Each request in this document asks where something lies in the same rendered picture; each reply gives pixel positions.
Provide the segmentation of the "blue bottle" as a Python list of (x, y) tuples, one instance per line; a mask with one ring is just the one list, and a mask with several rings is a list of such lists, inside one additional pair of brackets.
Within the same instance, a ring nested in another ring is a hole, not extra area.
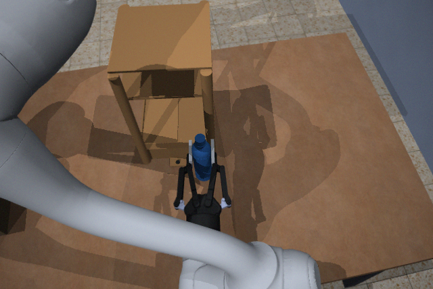
[(211, 147), (206, 141), (205, 135), (199, 133), (195, 136), (195, 143), (192, 145), (191, 151), (197, 179), (208, 181), (210, 179), (212, 162)]

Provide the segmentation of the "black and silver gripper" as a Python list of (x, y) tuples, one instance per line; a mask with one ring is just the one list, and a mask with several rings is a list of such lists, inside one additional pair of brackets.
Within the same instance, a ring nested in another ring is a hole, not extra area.
[[(192, 156), (192, 140), (189, 140), (189, 153), (187, 154), (187, 164), (185, 167), (179, 168), (179, 178), (177, 186), (177, 197), (174, 201), (174, 207), (176, 210), (183, 210), (186, 214), (186, 221), (202, 225), (217, 231), (221, 231), (220, 228), (220, 213), (224, 208), (231, 207), (231, 198), (227, 191), (227, 180), (225, 174), (225, 167), (217, 164), (217, 153), (214, 152), (214, 139), (211, 139), (211, 162), (212, 169), (210, 174), (210, 181), (208, 186), (207, 194), (197, 194), (196, 185), (193, 177), (193, 156)], [(221, 204), (219, 204), (214, 196), (214, 187), (217, 177), (217, 172), (221, 176), (221, 187), (223, 198)], [(185, 174), (188, 173), (189, 183), (191, 187), (192, 198), (184, 205), (183, 191)], [(197, 214), (196, 214), (197, 213)], [(212, 213), (212, 214), (211, 214)], [(196, 214), (196, 215), (195, 215)]]

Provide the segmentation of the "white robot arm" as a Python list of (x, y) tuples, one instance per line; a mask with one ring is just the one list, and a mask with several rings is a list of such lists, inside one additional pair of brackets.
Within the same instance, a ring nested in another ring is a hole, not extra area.
[(321, 289), (305, 252), (245, 243), (91, 189), (18, 118), (83, 42), (96, 6), (0, 0), (0, 198), (94, 236), (182, 257), (179, 289)]

